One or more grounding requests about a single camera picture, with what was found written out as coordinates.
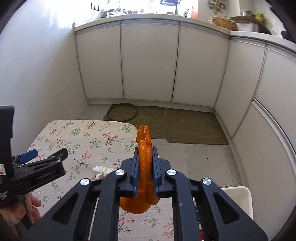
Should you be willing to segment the person's left hand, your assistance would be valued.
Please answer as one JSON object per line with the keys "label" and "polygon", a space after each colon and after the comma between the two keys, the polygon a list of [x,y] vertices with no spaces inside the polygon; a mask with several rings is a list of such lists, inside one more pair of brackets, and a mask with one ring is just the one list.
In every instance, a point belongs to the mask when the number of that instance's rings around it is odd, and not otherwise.
{"label": "person's left hand", "polygon": [[19,234],[16,229],[16,225],[27,213],[26,208],[28,209],[32,223],[36,223],[41,219],[41,215],[38,211],[38,207],[41,207],[41,202],[32,195],[32,192],[25,195],[25,203],[25,205],[21,203],[15,203],[1,208],[1,216],[10,230],[18,237]]}

